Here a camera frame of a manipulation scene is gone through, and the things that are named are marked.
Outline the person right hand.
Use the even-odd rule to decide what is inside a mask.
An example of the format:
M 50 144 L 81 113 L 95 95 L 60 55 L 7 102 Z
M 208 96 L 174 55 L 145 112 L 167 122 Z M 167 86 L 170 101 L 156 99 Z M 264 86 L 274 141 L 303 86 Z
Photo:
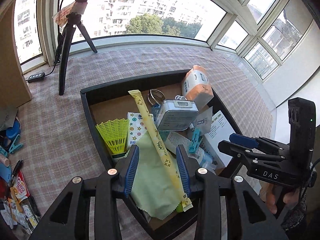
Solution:
M 277 213 L 276 206 L 276 197 L 273 194 L 274 185 L 270 183 L 265 183 L 260 181 L 261 190 L 260 190 L 260 198 L 265 202 L 267 208 L 271 211 L 272 214 Z M 302 205 L 302 200 L 299 198 L 300 189 L 296 189 L 295 192 L 289 192 L 284 195 L 283 203 L 291 208 L 299 208 L 303 215 L 306 215 L 305 206 Z

